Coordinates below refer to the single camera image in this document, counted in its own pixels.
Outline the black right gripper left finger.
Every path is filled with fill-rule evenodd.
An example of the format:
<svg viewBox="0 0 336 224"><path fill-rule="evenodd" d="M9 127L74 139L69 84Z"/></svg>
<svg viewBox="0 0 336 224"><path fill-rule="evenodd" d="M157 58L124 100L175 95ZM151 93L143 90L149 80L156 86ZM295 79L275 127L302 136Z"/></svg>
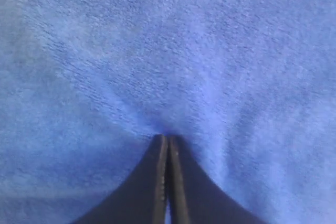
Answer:
<svg viewBox="0 0 336 224"><path fill-rule="evenodd" d="M155 135L127 179L74 223L165 223L168 141Z"/></svg>

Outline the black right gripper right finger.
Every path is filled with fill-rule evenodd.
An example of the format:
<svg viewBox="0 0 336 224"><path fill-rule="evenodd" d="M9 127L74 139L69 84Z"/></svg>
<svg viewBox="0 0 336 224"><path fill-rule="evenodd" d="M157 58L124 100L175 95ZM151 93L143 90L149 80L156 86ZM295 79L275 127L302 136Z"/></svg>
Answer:
<svg viewBox="0 0 336 224"><path fill-rule="evenodd" d="M166 188L171 223L264 223L225 194L177 135L167 137Z"/></svg>

